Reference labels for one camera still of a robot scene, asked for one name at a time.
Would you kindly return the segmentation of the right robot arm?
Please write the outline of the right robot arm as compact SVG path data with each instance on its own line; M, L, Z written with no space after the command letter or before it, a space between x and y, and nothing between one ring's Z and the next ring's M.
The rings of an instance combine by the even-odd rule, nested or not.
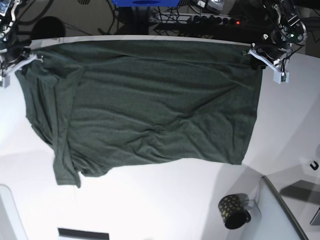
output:
M25 6L31 7L35 1L28 0L2 0L0 2L0 87L10 85L10 77L25 65L36 61L43 61L42 57L31 53L30 39L19 40L18 35L21 16L19 10Z

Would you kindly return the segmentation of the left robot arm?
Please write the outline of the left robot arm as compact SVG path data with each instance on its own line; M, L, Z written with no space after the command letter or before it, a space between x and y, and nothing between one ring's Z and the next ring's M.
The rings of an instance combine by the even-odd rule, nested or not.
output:
M242 54L251 55L271 68L274 82L288 83L287 63L305 46L307 28L291 0L259 0L257 3L271 27L262 35L262 42L253 42Z

